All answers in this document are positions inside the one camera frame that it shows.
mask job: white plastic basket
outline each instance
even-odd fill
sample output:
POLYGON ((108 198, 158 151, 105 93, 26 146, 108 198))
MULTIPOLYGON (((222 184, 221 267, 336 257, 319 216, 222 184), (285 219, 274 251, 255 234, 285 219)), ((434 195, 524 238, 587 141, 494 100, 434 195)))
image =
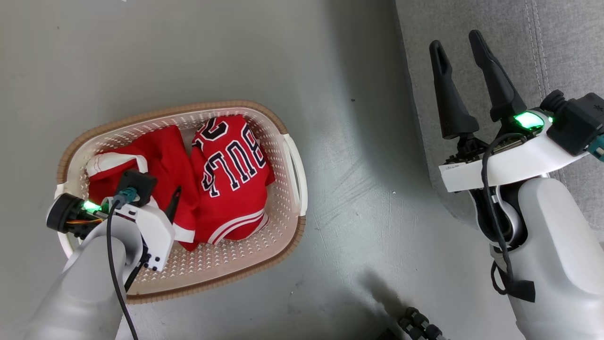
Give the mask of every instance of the white plastic basket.
MULTIPOLYGON (((235 114, 246 118, 275 174, 265 208, 270 223, 247 240, 223 240, 218 246, 201 244, 193 252, 176 243, 162 272, 141 270, 128 292, 128 303, 159 301, 211 289, 286 258, 298 245, 306 224, 308 195, 298 149, 281 120, 269 109, 246 100, 232 100, 180 106, 109 123, 82 134, 65 151, 57 172, 55 197, 69 192, 86 200, 86 164, 95 154, 127 145, 147 132, 169 125, 178 126, 187 146, 204 121, 235 114)), ((75 239, 59 233, 59 240, 70 256, 77 247, 75 239)))

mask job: black connector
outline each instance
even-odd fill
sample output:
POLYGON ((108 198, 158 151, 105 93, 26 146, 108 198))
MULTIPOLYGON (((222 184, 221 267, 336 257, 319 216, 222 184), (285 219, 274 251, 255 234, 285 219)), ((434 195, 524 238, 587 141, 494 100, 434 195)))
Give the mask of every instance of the black connector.
POLYGON ((399 320, 399 326, 407 331, 408 328, 413 327, 413 322, 411 322, 410 319, 408 319, 407 317, 404 317, 402 319, 399 320))
POLYGON ((428 340, 437 340, 442 334, 443 332, 441 332, 440 329, 435 325, 428 325, 426 327, 426 335, 428 336, 428 340))
POLYGON ((413 327, 407 332, 411 340, 426 340, 426 333, 417 327, 413 327))
POLYGON ((413 313, 419 313, 419 310, 415 307, 408 307, 405 311, 405 318, 413 319, 413 313))
POLYGON ((579 99, 564 99, 564 93, 550 93, 540 109, 552 113, 547 135, 566 152, 577 156, 604 133, 604 99, 588 93, 579 99))
POLYGON ((424 314, 416 313, 413 316, 413 323, 415 324, 416 327, 423 327, 422 324, 424 322, 427 324, 430 323, 430 320, 428 320, 428 318, 424 314))
POLYGON ((130 202, 130 204, 142 207, 151 200, 151 193, 156 184, 157 178, 154 176, 142 174, 135 169, 126 170, 120 179, 120 184, 115 190, 115 195, 119 195, 122 190, 126 190, 127 188, 134 188, 137 197, 133 202, 130 202))

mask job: clothing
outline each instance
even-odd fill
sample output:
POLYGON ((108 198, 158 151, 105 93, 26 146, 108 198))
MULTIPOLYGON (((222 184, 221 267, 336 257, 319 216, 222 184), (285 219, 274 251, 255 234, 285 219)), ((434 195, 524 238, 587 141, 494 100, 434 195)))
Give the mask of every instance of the clothing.
POLYGON ((268 224, 266 186, 271 165, 243 116, 207 121, 193 137, 193 170, 200 181, 195 240, 242 240, 268 224))
POLYGON ((86 168, 89 199, 101 204, 113 196, 128 169, 157 178, 149 204, 162 210, 181 187, 175 239, 187 250, 200 242, 245 239, 269 222, 264 211, 266 186, 275 177, 243 116, 207 121, 195 134, 191 157, 177 126, 154 130, 130 145, 96 155, 86 168))
POLYGON ((176 239, 193 241, 199 215, 199 189, 177 126, 142 135, 130 145, 95 155, 87 164, 89 200, 101 204, 115 195, 124 171, 137 169, 157 178, 149 204, 165 210, 178 186, 181 197, 174 217, 176 239))

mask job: white trim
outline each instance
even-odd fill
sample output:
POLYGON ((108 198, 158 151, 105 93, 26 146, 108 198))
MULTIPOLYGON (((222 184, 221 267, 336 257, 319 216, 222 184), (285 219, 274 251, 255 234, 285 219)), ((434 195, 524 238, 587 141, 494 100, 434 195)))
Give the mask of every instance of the white trim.
POLYGON ((255 213, 253 213, 253 214, 249 214, 249 215, 246 215, 246 216, 241 216, 241 217, 238 217, 238 218, 235 218, 235 219, 233 219, 233 220, 230 220, 230 221, 226 222, 225 224, 223 224, 223 225, 219 226, 219 227, 218 227, 218 228, 217 228, 217 229, 216 229, 216 230, 215 230, 215 231, 212 233, 212 235, 211 235, 211 236, 210 236, 210 238, 208 239, 208 243, 216 244, 216 239, 217 239, 217 238, 218 238, 218 237, 219 237, 219 236, 220 236, 220 235, 221 235, 221 234, 222 234, 222 233, 223 233, 225 230, 229 229, 229 228, 230 228, 232 225, 234 225, 234 224, 236 224, 236 223, 239 223, 239 222, 241 222, 241 221, 246 221, 244 224, 249 223, 249 222, 251 222, 251 221, 248 221, 248 220, 251 220, 251 219, 253 219, 253 218, 255 218, 255 217, 260 218, 260 217, 262 216, 262 214, 264 214, 264 209, 261 209, 261 210, 259 210, 259 211, 255 212, 255 213))
POLYGON ((269 223, 269 220, 270 219, 268 217, 268 214, 264 214, 264 217, 262 218, 262 221, 258 224, 258 227, 256 227, 256 229, 249 236, 254 235, 264 229, 264 227, 266 227, 266 225, 269 223))
POLYGON ((222 241, 222 239, 224 239, 230 232, 232 232, 233 230, 237 229, 238 227, 244 226, 246 224, 250 224, 252 222, 256 222, 257 220, 261 219, 262 216, 266 216, 266 214, 262 214, 261 216, 258 216, 256 218, 253 218, 251 220, 245 220, 243 222, 239 222, 233 226, 231 226, 229 229, 227 229, 225 232, 223 232, 219 238, 216 239, 216 241, 214 241, 214 244, 219 244, 220 241, 222 241))
POLYGON ((117 152, 107 152, 106 154, 95 155, 86 164, 88 177, 92 177, 100 172, 107 171, 127 163, 131 160, 137 160, 138 170, 143 174, 149 171, 147 160, 141 155, 119 154, 117 152))
POLYGON ((195 238, 195 230, 184 229, 176 223, 172 223, 172 226, 176 232, 174 235, 175 241, 193 243, 193 239, 195 238))

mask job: brown basket rim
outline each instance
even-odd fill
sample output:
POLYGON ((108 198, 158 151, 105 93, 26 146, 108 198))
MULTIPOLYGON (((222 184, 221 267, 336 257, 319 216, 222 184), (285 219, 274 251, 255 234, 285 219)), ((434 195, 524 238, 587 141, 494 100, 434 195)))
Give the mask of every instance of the brown basket rim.
MULTIPOLYGON (((220 102, 204 102, 204 103, 196 103, 191 105, 177 106, 173 108, 166 108, 163 110, 153 111, 150 113, 140 114, 137 116, 133 116, 130 118, 125 118, 113 123, 107 123, 101 126, 98 126, 94 129, 90 129, 87 132, 84 132, 79 137, 77 137, 65 150, 63 156, 61 157, 61 161, 59 162, 59 168, 57 170, 57 184, 63 184, 67 181, 67 170, 69 168, 69 164, 71 163, 71 159, 73 158, 76 151, 84 145, 88 140, 97 137, 99 135, 105 134, 107 132, 113 131, 115 129, 124 128, 125 126, 142 123, 147 120, 157 119, 167 116, 172 116, 175 114, 182 114, 188 112, 195 111, 204 111, 204 110, 217 110, 223 108, 249 108, 252 110, 256 110, 262 114, 264 114, 270 121, 272 121, 279 132, 281 134, 287 134, 288 130, 283 124, 283 122, 275 115, 269 108, 258 104, 256 102, 252 102, 250 100, 225 100, 220 102)), ((298 224, 296 225, 296 231, 294 237, 290 240, 288 245, 277 255, 268 258, 260 263, 257 263, 253 266, 247 267, 245 269, 239 270, 237 272, 221 276, 219 278, 204 281, 197 284, 192 284, 187 287, 180 287, 170 290, 165 290, 163 292, 158 293, 149 293, 149 294, 140 294, 140 295, 127 295, 127 303, 129 304, 144 304, 148 302, 157 302, 163 301, 167 299, 173 299, 180 296, 186 296, 194 293, 203 292, 204 290, 216 288, 223 286, 225 284, 235 282, 237 280, 246 278, 255 273, 266 270, 270 267, 275 266, 281 261, 285 260, 294 249, 300 243, 302 236, 304 235, 304 228, 306 227, 306 217, 299 216, 298 224)))

